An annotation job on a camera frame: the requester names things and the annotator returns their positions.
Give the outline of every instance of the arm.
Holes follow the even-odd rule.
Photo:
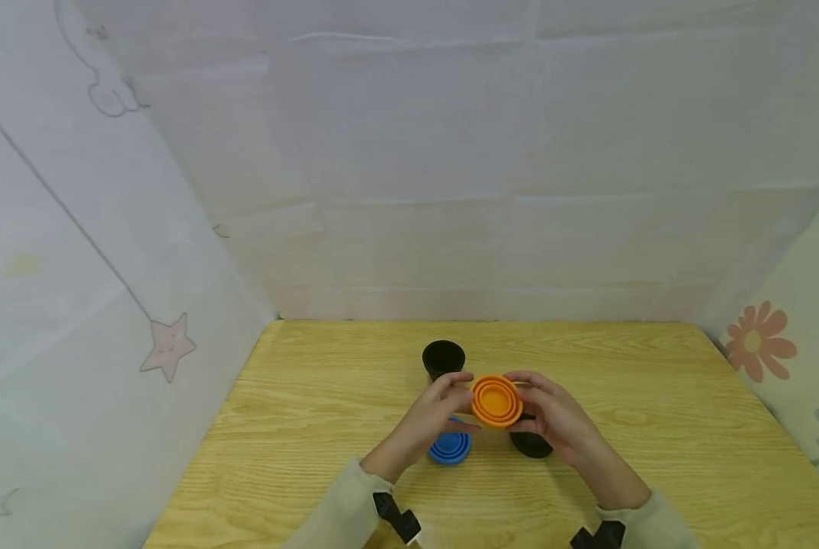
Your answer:
[[[470,404],[472,394],[462,383],[473,379],[470,372],[459,371],[429,385],[367,457],[347,464],[322,502],[282,549],[363,547],[379,524],[374,493],[390,493],[400,475],[425,455],[441,432],[472,433],[480,429],[449,421],[449,416]]]
[[[519,396],[535,416],[508,430],[541,435],[577,470],[599,503],[599,517],[627,527],[623,549],[699,547],[681,515],[614,451],[564,387],[532,371],[512,371],[504,377],[527,384],[519,387]]]

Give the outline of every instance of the table surface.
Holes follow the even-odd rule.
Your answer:
[[[325,323],[266,328],[146,549],[278,547],[335,475],[425,388],[450,339],[477,376],[529,369],[570,390],[703,547],[819,547],[819,474],[699,329],[677,323]],[[503,430],[466,461],[403,475],[431,547],[567,547],[594,501],[557,457]],[[367,547],[402,547],[381,524]]]

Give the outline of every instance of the black cup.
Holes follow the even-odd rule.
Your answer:
[[[441,339],[428,343],[422,351],[422,364],[428,371],[431,381],[452,371],[461,371],[464,367],[464,351],[457,343]]]
[[[519,421],[524,419],[535,419],[535,416],[524,413],[519,417]],[[517,447],[517,450],[530,458],[542,459],[553,453],[553,446],[547,444],[541,435],[535,433],[510,433],[510,441]]]

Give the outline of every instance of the sleeve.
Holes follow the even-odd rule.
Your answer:
[[[689,527],[658,490],[639,509],[596,509],[599,518],[619,520],[627,530],[622,549],[698,549]]]
[[[391,493],[392,489],[393,485],[387,480],[365,473],[360,468],[360,459],[352,459],[282,549],[364,547],[379,524],[373,495]]]

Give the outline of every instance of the orange collapsible cup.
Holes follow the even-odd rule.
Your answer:
[[[489,427],[503,429],[519,420],[522,401],[517,388],[506,377],[482,376],[471,388],[474,399],[470,409]]]

